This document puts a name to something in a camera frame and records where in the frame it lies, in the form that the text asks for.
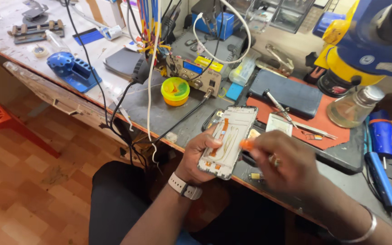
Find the silver bangle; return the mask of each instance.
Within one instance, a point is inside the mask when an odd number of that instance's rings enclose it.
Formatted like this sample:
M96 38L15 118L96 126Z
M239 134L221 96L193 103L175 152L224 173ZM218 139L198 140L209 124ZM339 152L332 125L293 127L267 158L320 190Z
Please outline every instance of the silver bangle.
M365 209L367 209L367 211L370 213L370 216L372 217L372 225L370 226L370 229L368 229L368 231L360 238L357 239L353 239L353 240L339 240L340 243L357 243L357 242L362 242L364 240L366 240L367 238L369 238L373 232L376 230L376 225L378 224L378 221L376 219L376 216L373 214L373 212L366 206L362 205L362 207L364 207ZM337 239L330 231L328 231L329 234L334 237L335 239Z

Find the person's left hand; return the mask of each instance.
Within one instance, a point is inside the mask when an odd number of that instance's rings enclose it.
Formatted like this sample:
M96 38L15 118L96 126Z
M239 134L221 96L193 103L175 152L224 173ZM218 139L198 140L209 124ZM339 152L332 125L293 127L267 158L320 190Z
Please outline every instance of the person's left hand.
M215 128L216 125L212 125L208 130L188 142L181 163L175 170L175 174L186 183L199 185L215 178L214 175L204 173L197 168L205 148L219 148L222 146L222 142L212 136Z

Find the red heat-resistant mat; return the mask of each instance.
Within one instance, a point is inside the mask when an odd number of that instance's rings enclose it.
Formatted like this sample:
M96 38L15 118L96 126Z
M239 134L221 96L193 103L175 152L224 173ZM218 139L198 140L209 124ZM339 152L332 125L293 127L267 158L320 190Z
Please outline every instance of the red heat-resistant mat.
M303 84L307 84L306 82L297 78L289 78L289 79ZM335 99L336 98L331 98L327 95L323 95L320 101L319 108L317 109L317 113L313 119L304 120L293 114L290 114L290 117L293 121L311 126L319 130L323 130L333 136L337 136L338 138L336 140L331 140L330 138L326 138L326 137L323 137L322 140L308 140L306 138L306 135L302 134L302 131L304 131L305 133L310 133L310 132L301 129L296 129L294 127L293 127L293 136L319 149L327 149L339 145L341 143L348 142L350 137L350 129L343 129L335 125L329 119L328 114L326 113L326 107L328 107L328 105ZM259 110L257 114L257 120L263 123L267 123L270 113L279 111L276 107L268 105L252 97L248 98L246 105L253 105L258 107Z

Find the blue cylinder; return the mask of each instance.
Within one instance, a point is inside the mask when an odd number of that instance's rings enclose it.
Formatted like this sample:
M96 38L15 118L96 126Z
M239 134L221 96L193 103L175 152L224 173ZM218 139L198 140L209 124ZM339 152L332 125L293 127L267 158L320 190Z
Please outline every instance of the blue cylinder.
M380 157L392 159L392 124L389 122L388 112L380 110L370 114L369 125L373 151Z

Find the knee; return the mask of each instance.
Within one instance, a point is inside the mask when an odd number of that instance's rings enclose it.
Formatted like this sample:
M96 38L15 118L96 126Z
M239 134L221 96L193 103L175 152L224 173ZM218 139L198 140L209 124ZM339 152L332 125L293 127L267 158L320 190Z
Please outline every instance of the knee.
M122 179L144 178L144 171L142 168L134 165L126 164L119 161L108 162L93 175L92 182L95 181L121 181Z

